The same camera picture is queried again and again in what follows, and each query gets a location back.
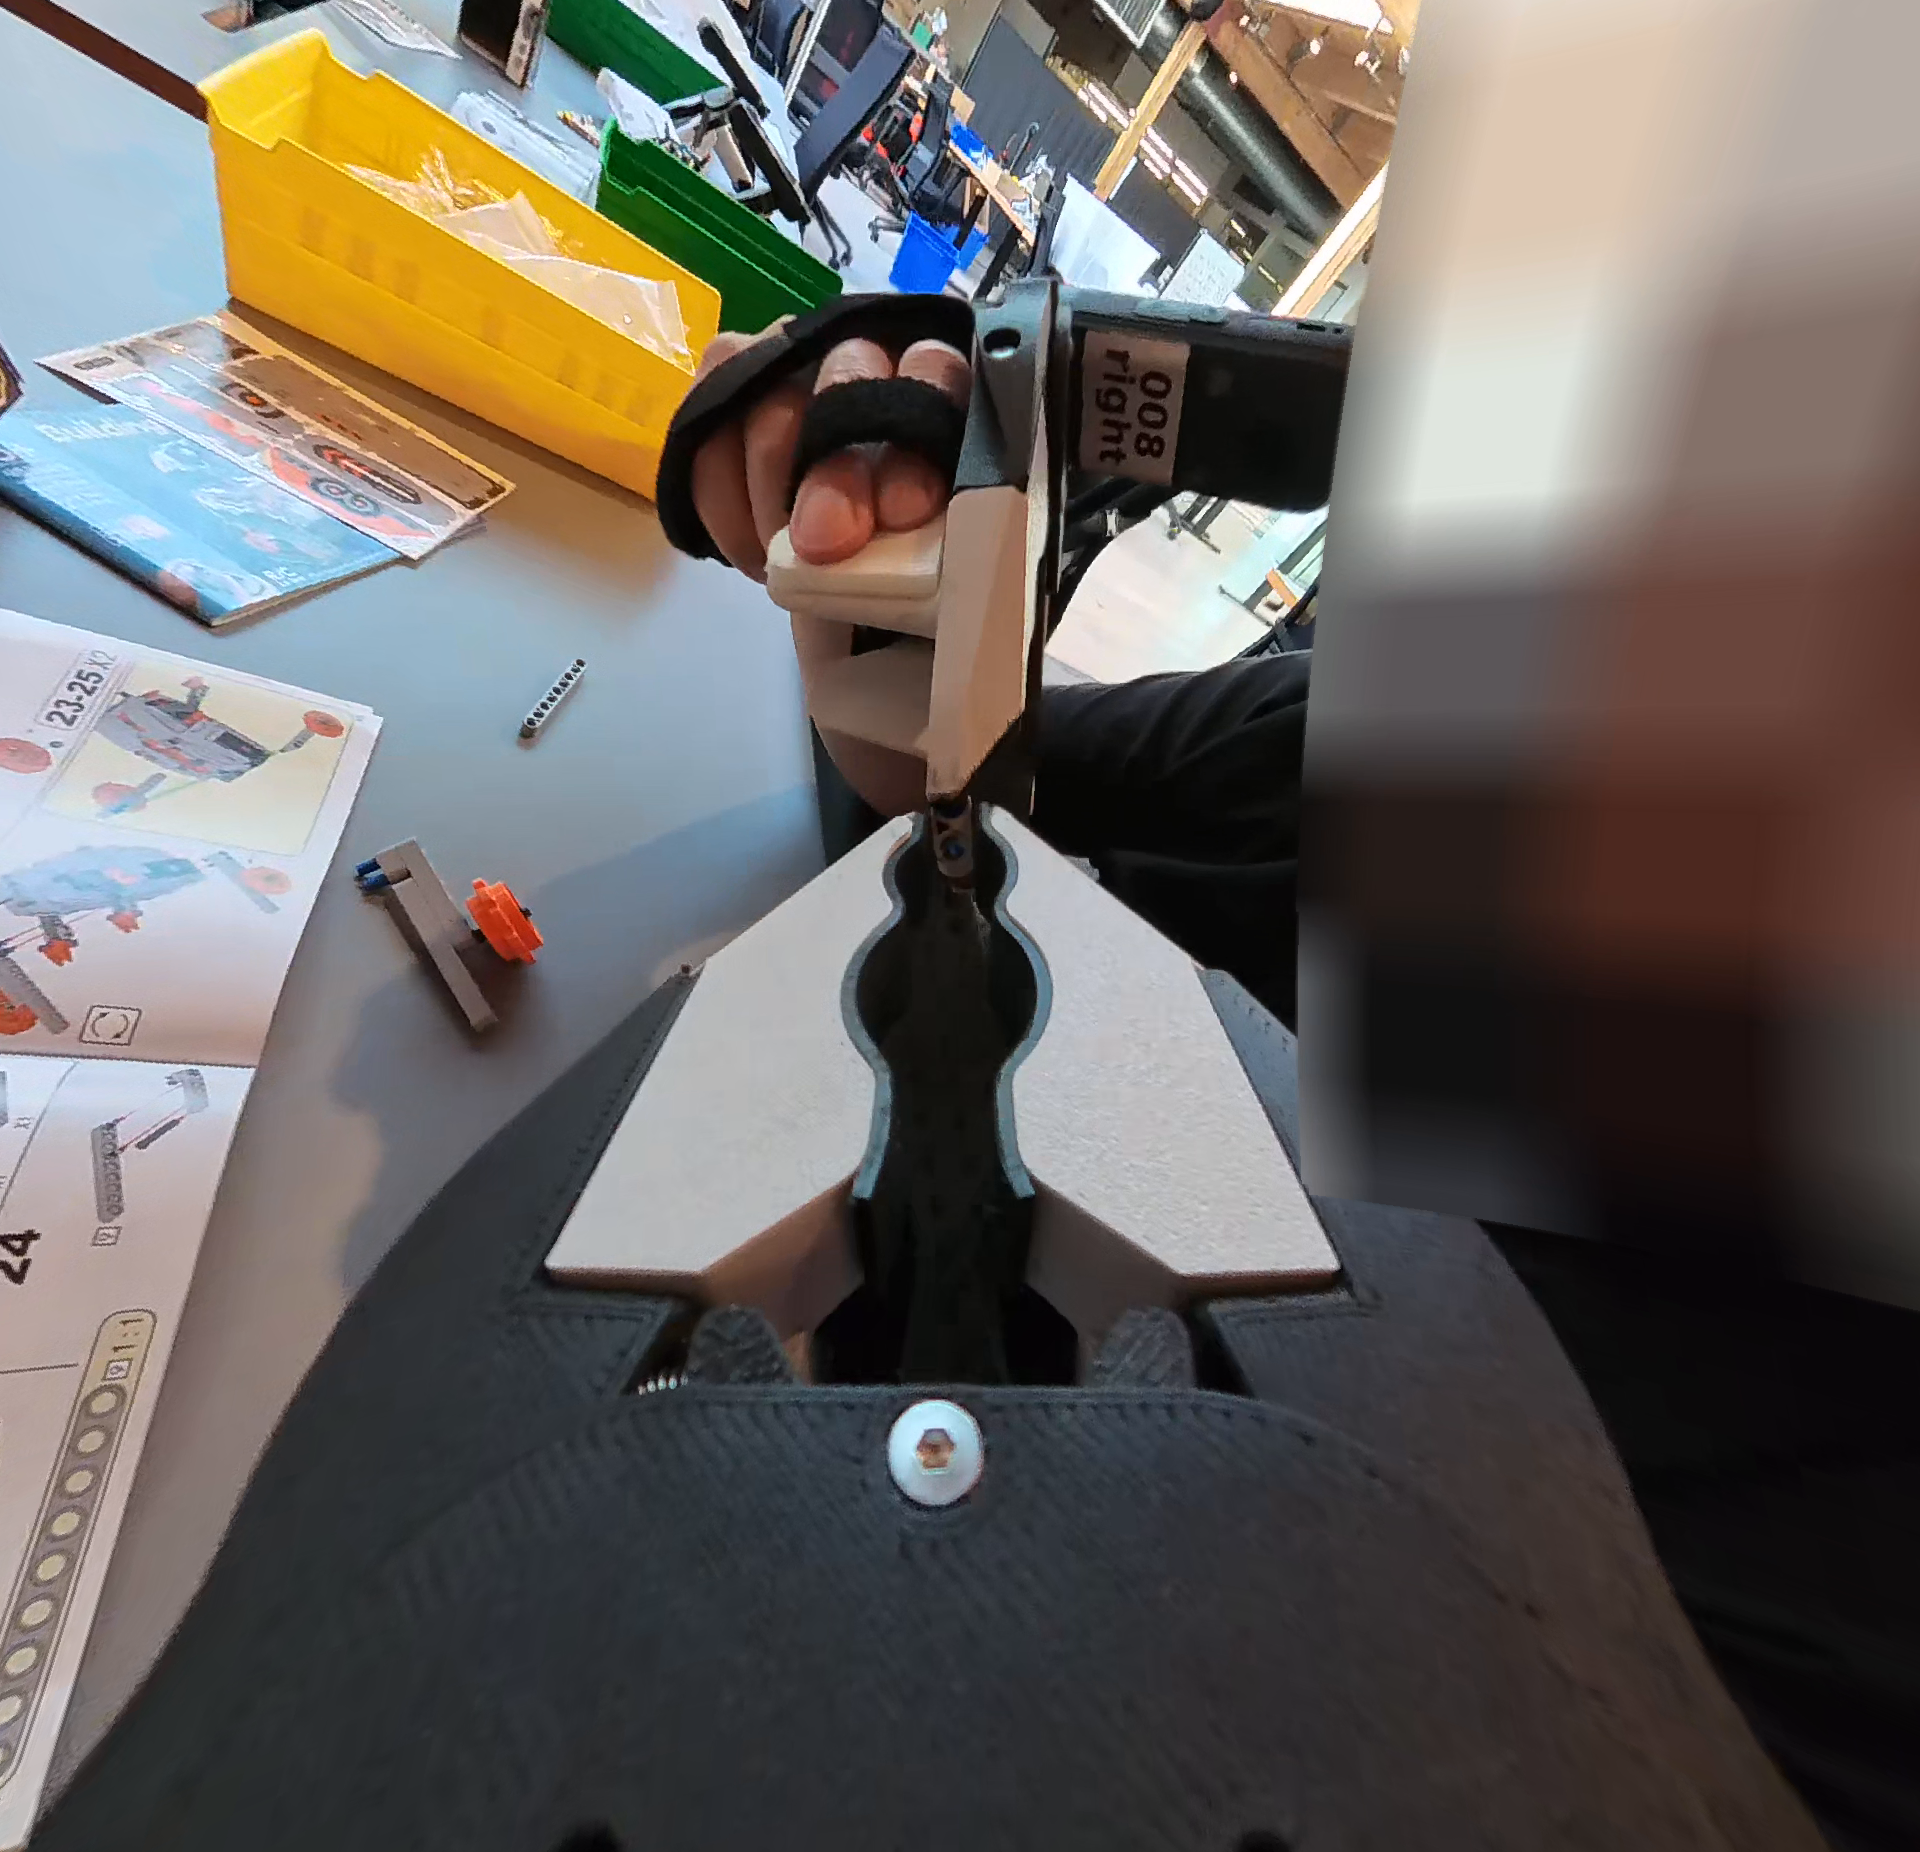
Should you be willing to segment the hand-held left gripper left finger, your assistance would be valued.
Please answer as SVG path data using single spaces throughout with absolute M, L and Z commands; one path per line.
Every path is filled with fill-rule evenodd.
M 895 916 L 898 816 L 710 955 L 545 1254 L 567 1286 L 811 1331 L 856 1286 L 847 1200 L 875 1079 L 843 1013 Z

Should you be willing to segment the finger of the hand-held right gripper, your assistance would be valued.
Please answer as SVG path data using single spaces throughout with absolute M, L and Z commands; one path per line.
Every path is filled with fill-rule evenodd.
M 925 695 L 925 794 L 1033 806 L 1040 549 L 1015 486 L 950 495 Z

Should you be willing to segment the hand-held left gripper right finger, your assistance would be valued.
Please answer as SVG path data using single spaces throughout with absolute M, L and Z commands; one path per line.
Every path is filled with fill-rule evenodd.
M 1040 958 L 1009 1080 L 1036 1291 L 1092 1352 L 1129 1310 L 1330 1289 L 1334 1241 L 1199 964 L 1009 814 L 982 825 Z

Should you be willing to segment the person's right forearm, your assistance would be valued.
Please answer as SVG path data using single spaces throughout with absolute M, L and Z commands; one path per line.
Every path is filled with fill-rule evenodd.
M 925 801 L 925 761 L 872 740 L 809 727 L 819 834 L 826 865 L 864 843 L 895 816 Z

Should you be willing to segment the black desk stand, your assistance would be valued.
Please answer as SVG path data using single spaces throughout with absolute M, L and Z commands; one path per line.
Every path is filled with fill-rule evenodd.
M 724 68 L 733 89 L 724 122 L 733 136 L 733 154 L 743 165 L 738 196 L 760 214 L 777 214 L 800 235 L 816 229 L 829 249 L 829 265 L 843 273 L 852 257 L 850 238 L 822 192 L 839 171 L 847 144 L 829 139 L 823 118 L 788 141 L 781 130 L 784 107 L 768 95 L 761 72 L 727 38 L 730 27 L 703 15 L 695 31 L 707 59 Z

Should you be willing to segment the adjoining grey desk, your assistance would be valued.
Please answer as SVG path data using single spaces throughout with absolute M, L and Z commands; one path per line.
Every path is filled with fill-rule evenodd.
M 450 109 L 486 90 L 567 136 L 602 120 L 593 72 L 545 48 L 511 89 L 457 56 L 378 42 L 322 0 L 239 25 L 237 0 L 5 0 L 5 346 L 37 359 L 226 303 L 197 87 L 286 35 L 321 35 L 357 74 L 383 72 Z

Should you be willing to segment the person's right hand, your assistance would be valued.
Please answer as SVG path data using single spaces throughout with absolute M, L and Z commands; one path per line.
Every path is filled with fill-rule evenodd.
M 956 404 L 968 401 L 971 366 L 960 348 L 938 339 L 885 346 L 852 337 L 707 437 L 692 463 L 692 495 L 719 562 L 761 580 L 768 541 L 788 533 L 800 559 L 829 566 L 860 553 L 877 533 L 916 530 L 945 509 L 950 477 L 898 445 L 843 447 L 806 476 L 793 470 L 814 395 L 889 377 L 918 379 Z

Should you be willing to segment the grey assembly with orange wheel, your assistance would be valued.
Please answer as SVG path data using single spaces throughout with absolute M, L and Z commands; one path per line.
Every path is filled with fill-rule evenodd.
M 352 882 L 363 899 L 388 910 L 469 1031 L 493 1031 L 493 968 L 532 964 L 545 944 L 521 895 L 495 877 L 478 875 L 469 890 L 450 884 L 416 840 L 357 861 Z

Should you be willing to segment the blue recycling bin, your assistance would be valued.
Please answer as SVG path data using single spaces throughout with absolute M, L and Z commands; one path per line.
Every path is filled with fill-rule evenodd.
M 939 296 L 956 274 L 976 263 L 988 242 L 990 235 L 980 227 L 963 231 L 910 214 L 887 274 L 889 285 L 904 296 Z

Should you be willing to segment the green plastic bin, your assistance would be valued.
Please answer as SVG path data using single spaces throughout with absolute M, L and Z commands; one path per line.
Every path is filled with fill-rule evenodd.
M 829 263 L 659 141 L 608 122 L 599 158 L 599 214 L 707 282 L 719 294 L 720 329 L 760 332 L 843 290 Z
M 727 87 L 703 50 L 684 50 L 624 0 L 551 0 L 545 40 L 591 74 L 612 71 L 662 107 Z

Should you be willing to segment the black office chair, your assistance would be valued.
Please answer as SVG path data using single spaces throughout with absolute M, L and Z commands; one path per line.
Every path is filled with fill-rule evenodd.
M 829 246 L 829 265 L 841 273 L 850 260 L 850 240 L 822 199 L 822 186 L 841 165 L 852 144 L 895 95 L 913 51 L 895 25 L 883 25 L 869 48 L 841 78 L 839 87 L 800 130 L 797 141 L 797 183 L 804 198 L 804 227 L 814 225 Z

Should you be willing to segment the open white instruction booklet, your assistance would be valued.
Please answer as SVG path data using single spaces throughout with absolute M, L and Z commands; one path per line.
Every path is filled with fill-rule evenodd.
M 2 619 L 2 1826 L 22 1848 L 379 718 Z

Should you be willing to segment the clear plastic bags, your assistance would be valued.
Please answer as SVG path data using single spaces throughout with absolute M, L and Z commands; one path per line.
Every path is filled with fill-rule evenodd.
M 684 366 L 693 362 L 674 285 L 579 254 L 521 188 L 503 192 L 463 180 L 440 148 L 428 149 L 411 175 L 363 164 L 349 164 L 346 172 L 636 346 Z

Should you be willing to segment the yellow plastic bin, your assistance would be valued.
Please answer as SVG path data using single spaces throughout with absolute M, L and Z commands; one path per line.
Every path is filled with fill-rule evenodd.
M 297 31 L 197 82 L 228 294 L 523 442 L 652 497 L 666 427 L 719 329 L 719 290 L 388 74 Z M 658 349 L 407 202 L 450 172 L 525 198 L 560 254 L 658 282 L 682 348 Z

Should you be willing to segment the small black cardboard box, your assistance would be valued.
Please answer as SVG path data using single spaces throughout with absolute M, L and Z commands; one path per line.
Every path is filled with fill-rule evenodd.
M 552 0 L 462 0 L 457 38 L 510 87 L 537 72 Z

